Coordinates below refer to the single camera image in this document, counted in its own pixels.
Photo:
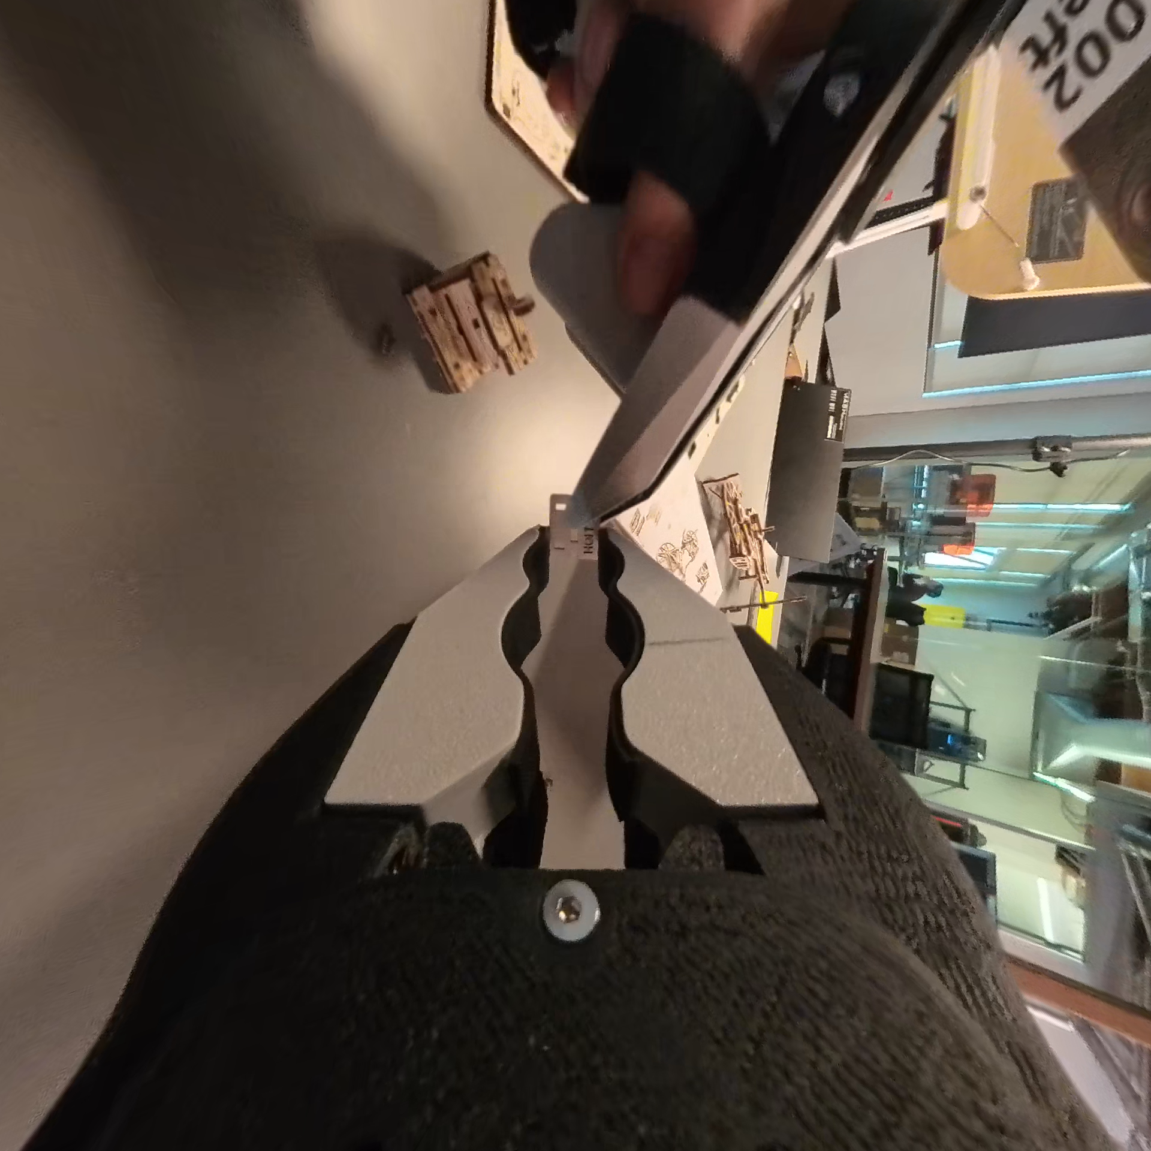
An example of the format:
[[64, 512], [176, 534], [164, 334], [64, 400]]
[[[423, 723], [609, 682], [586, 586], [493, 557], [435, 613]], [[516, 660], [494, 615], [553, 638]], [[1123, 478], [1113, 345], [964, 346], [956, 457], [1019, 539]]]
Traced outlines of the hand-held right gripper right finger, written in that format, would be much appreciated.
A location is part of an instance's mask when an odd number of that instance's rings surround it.
[[820, 800], [749, 657], [764, 644], [623, 531], [598, 535], [608, 696], [605, 774], [626, 853], [664, 853], [687, 827], [721, 848], [752, 820], [820, 815]]

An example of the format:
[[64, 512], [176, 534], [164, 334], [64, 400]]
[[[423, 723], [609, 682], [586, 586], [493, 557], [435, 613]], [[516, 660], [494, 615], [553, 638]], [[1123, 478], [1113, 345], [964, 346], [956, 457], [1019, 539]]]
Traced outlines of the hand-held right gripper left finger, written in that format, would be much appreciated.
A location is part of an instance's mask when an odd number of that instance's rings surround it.
[[527, 656], [541, 638], [547, 533], [531, 527], [424, 608], [325, 790], [339, 812], [458, 824], [478, 849], [538, 771]]

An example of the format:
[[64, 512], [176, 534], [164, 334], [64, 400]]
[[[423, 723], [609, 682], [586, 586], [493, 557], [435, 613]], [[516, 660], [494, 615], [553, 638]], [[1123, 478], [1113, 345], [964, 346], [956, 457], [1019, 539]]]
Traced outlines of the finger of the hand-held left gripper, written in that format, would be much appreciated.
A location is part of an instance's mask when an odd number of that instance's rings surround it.
[[837, 234], [819, 246], [802, 241], [746, 320], [691, 296], [672, 304], [571, 494], [578, 523], [602, 523], [654, 491], [801, 290], [841, 249]]

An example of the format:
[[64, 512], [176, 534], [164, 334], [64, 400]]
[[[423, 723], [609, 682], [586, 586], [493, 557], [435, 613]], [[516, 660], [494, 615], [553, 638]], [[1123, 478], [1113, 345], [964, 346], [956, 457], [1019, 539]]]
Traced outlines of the small wooden part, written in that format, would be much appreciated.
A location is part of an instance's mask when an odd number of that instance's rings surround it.
[[598, 524], [587, 522], [567, 493], [550, 496], [547, 535], [549, 560], [553, 563], [572, 564], [598, 557]]

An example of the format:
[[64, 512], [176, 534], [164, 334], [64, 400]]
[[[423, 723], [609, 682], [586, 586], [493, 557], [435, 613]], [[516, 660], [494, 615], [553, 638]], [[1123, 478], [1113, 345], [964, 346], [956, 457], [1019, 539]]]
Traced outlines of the assembled wooden bicycle model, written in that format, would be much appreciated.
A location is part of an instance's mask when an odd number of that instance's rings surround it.
[[743, 504], [738, 474], [704, 479], [700, 486], [721, 505], [727, 559], [738, 579], [752, 581], [760, 590], [765, 590], [771, 576], [767, 564], [767, 534], [772, 528], [764, 526], [758, 513]]

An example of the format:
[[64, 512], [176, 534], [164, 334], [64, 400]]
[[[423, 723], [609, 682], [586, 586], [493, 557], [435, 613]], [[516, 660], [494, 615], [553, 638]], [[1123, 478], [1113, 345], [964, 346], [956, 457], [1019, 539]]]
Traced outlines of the person's left hand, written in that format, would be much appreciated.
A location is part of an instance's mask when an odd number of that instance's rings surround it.
[[[750, 80], [813, 54], [838, 20], [835, 2], [809, 1], [597, 1], [578, 2], [576, 11], [572, 53], [560, 54], [543, 83], [552, 111], [573, 134], [593, 108], [626, 20], [637, 12], [684, 31]], [[627, 185], [615, 246], [626, 308], [663, 315], [695, 253], [694, 213], [669, 185], [639, 169]]]

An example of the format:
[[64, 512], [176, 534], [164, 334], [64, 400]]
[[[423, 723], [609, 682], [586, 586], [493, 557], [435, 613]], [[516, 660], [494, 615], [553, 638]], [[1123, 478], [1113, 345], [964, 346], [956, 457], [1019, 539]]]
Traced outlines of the open instruction booklet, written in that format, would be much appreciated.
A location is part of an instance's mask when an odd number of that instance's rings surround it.
[[693, 472], [669, 475], [616, 518], [634, 544], [690, 590], [715, 605], [721, 594], [709, 526]]

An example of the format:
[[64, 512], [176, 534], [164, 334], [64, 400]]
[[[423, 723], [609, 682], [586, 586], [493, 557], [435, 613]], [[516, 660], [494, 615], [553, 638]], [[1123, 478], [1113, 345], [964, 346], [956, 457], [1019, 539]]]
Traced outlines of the black crate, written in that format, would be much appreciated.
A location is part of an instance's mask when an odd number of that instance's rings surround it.
[[931, 687], [930, 672], [878, 664], [872, 678], [871, 739], [923, 750], [928, 742]]

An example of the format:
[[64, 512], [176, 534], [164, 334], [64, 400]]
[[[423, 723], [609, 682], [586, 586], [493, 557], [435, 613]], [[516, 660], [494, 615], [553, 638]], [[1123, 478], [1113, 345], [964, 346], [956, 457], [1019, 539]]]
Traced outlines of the pale yellow panel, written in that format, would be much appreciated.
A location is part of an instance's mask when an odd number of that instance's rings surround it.
[[1120, 253], [1060, 156], [1019, 65], [989, 48], [959, 79], [941, 267], [979, 298], [1134, 293]]

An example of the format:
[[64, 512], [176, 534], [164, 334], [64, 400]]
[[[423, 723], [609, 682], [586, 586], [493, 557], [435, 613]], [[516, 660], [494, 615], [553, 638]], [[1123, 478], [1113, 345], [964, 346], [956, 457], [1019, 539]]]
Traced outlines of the assembled wooden block part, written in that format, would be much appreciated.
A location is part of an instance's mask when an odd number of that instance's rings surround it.
[[512, 287], [491, 252], [412, 283], [402, 298], [447, 393], [464, 394], [482, 379], [512, 376], [536, 360], [526, 324], [535, 300]]

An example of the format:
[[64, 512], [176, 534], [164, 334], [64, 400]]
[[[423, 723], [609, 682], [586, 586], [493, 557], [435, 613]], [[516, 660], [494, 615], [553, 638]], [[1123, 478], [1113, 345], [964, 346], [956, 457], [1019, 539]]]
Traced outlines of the wooden sheet with round holes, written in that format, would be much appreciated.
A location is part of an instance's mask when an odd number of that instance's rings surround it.
[[535, 168], [568, 198], [586, 202], [564, 176], [572, 139], [547, 104], [542, 82], [513, 48], [506, 4], [490, 1], [486, 15], [484, 106]]

